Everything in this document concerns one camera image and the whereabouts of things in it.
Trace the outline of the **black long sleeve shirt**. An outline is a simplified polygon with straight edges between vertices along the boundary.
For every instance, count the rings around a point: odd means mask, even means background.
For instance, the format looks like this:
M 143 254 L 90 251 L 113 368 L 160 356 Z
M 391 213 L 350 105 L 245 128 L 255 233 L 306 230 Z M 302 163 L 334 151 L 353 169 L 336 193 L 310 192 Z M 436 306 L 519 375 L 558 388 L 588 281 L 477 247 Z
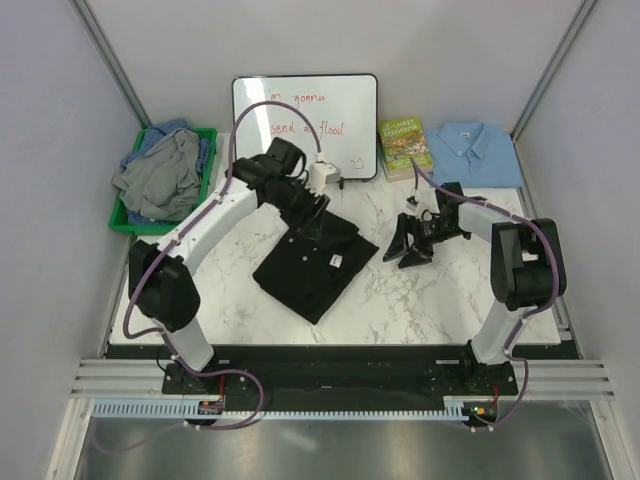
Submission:
M 327 212 L 318 240 L 289 229 L 254 271 L 253 279 L 264 292 L 315 325 L 378 250 L 355 224 Z

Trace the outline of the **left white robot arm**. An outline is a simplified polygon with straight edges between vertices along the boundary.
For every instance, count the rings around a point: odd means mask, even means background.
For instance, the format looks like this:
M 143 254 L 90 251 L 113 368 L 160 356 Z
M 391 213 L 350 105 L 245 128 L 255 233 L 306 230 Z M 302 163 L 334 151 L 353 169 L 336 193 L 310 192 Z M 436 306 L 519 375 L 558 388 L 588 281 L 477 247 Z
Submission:
M 197 320 L 201 298 L 194 275 L 202 261 L 263 204 L 274 206 L 288 226 L 317 234 L 329 204 L 322 191 L 340 177 L 323 153 L 308 163 L 302 150 L 275 138 L 265 153 L 231 162 L 224 182 L 177 227 L 154 243 L 138 240 L 131 247 L 125 313 L 139 310 L 151 319 L 151 332 L 163 336 L 196 392 L 211 392 L 220 378 Z

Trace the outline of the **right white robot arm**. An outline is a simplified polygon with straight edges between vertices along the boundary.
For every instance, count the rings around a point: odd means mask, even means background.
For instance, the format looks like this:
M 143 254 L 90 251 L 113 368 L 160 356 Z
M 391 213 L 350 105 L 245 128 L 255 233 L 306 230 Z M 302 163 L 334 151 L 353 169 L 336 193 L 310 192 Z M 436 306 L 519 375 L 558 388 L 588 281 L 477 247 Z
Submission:
M 438 210 L 420 206 L 397 217 L 396 230 L 383 260 L 398 267 L 427 265 L 435 246 L 473 236 L 490 246 L 489 281 L 494 302 L 480 331 L 469 341 L 473 358 L 458 368 L 458 381 L 467 392 L 483 392 L 494 381 L 495 365 L 514 358 L 513 344 L 528 319 L 553 306 L 566 291 L 567 277 L 557 224 L 549 218 L 514 215 L 486 198 L 463 194 L 458 182 L 436 188 Z

